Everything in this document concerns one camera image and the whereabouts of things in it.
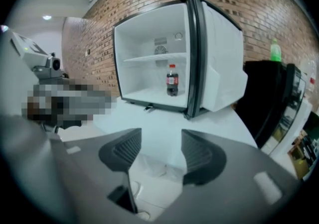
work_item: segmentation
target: fridge shelf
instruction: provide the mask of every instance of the fridge shelf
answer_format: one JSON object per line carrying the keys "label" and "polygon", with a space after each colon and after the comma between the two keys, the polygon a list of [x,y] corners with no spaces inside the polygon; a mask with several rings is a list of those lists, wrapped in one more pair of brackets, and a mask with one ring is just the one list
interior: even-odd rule
{"label": "fridge shelf", "polygon": [[176,97],[171,97],[166,93],[166,87],[153,87],[147,88],[140,91],[135,91],[132,93],[128,93],[123,95],[123,98],[138,100],[143,102],[150,102],[155,104],[162,104],[168,106],[176,106],[176,107],[186,107],[187,106],[187,98],[185,95],[185,91],[178,91],[178,95]]}
{"label": "fridge shelf", "polygon": [[145,62],[145,61],[153,61],[153,60],[156,61],[156,60],[167,60],[167,59],[180,59],[180,58],[186,58],[186,57],[187,57],[186,52],[167,53],[167,54],[150,55],[150,56],[126,59],[124,60],[124,62]]}

